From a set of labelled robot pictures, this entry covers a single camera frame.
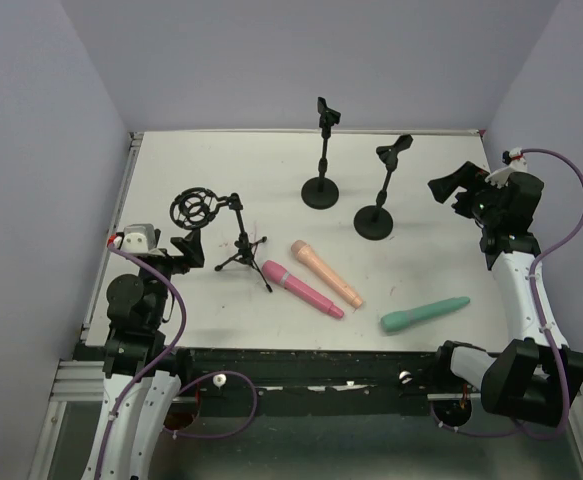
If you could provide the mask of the black round-base stand rear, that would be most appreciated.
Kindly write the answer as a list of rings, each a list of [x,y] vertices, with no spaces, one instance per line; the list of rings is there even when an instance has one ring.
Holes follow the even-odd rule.
[[[301,189],[303,202],[312,209],[326,210],[336,204],[339,189],[334,181],[326,177],[328,169],[327,150],[332,128],[340,123],[341,113],[330,108],[326,99],[317,98],[319,128],[321,129],[322,150],[318,161],[318,176],[307,180]]]

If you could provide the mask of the green toy microphone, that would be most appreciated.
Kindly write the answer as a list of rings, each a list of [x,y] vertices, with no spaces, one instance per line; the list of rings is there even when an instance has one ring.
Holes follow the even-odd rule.
[[[380,326],[384,333],[394,334],[418,323],[454,313],[469,304],[470,298],[462,296],[440,300],[408,310],[395,311],[384,315],[380,319]]]

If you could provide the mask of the peach toy microphone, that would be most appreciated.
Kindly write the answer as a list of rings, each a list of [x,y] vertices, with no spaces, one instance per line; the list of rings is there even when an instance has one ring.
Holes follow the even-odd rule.
[[[302,240],[296,240],[290,247],[293,256],[305,265],[313,274],[337,293],[347,304],[355,309],[360,308],[364,301],[357,291],[342,279],[313,248]]]

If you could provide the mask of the black tripod shock-mount stand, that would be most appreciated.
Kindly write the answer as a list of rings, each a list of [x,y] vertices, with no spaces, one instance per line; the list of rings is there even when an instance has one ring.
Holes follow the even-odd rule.
[[[268,241],[266,235],[247,231],[243,218],[244,205],[238,193],[218,195],[206,187],[192,187],[175,196],[169,207],[169,217],[186,231],[210,230],[214,240],[229,240],[233,253],[214,270],[220,272],[229,265],[239,264],[255,271],[269,293],[273,289],[266,280],[257,259],[258,248]]]

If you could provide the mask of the black round-base stand front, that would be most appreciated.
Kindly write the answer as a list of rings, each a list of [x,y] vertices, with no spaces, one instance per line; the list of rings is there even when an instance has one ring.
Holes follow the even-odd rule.
[[[384,204],[387,200],[392,174],[397,169],[398,155],[408,150],[412,143],[413,137],[411,135],[400,135],[393,144],[376,148],[376,155],[385,165],[385,179],[376,196],[375,204],[362,207],[356,213],[353,221],[356,232],[367,240],[385,239],[393,230],[392,216],[384,208]]]

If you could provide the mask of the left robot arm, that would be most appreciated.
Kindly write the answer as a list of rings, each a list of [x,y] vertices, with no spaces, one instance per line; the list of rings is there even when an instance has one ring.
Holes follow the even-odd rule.
[[[106,290],[109,333],[104,345],[100,416],[85,479],[145,479],[172,399],[181,386],[177,357],[160,327],[167,301],[184,303],[171,279],[205,258],[199,231],[171,238],[177,254],[159,248],[160,232],[134,224],[114,234],[108,250],[138,266]]]

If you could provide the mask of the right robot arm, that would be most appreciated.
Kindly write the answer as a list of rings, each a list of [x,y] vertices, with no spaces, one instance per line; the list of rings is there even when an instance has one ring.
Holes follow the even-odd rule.
[[[543,252],[530,226],[543,182],[522,167],[490,174],[467,162],[428,187],[439,203],[453,197],[455,213],[480,227],[480,249],[498,286],[510,336],[497,355],[445,342],[436,354],[437,375],[478,389],[488,413],[563,427],[583,383],[583,353],[561,334],[542,283]]]

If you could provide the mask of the black round-base stand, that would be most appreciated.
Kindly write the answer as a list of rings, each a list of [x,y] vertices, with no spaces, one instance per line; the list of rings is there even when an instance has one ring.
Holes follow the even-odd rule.
[[[301,189],[303,202],[312,209],[326,210],[336,204],[339,189],[334,181],[326,177],[328,169],[327,150],[332,128],[340,123],[341,113],[330,108],[326,99],[317,98],[319,128],[321,129],[322,150],[318,161],[318,176],[307,180]]]
[[[384,208],[384,204],[387,200],[392,174],[397,169],[398,155],[408,150],[412,143],[413,137],[411,135],[400,135],[393,144],[376,148],[376,155],[385,165],[385,179],[376,196],[375,204],[362,207],[356,213],[353,221],[356,232],[367,240],[385,239],[393,230],[392,216]]]

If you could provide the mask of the pink toy microphone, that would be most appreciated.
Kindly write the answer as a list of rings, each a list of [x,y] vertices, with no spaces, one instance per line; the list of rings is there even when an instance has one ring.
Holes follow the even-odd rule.
[[[262,266],[262,273],[267,280],[273,281],[321,313],[337,320],[344,317],[344,312],[330,299],[292,275],[282,265],[267,260]]]

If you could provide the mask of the black front mounting rail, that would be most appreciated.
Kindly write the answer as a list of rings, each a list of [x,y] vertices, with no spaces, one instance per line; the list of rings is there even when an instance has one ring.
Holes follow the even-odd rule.
[[[172,411],[202,417],[422,416],[431,398],[459,399],[464,381],[434,380],[433,352],[182,349],[168,358],[182,382]]]

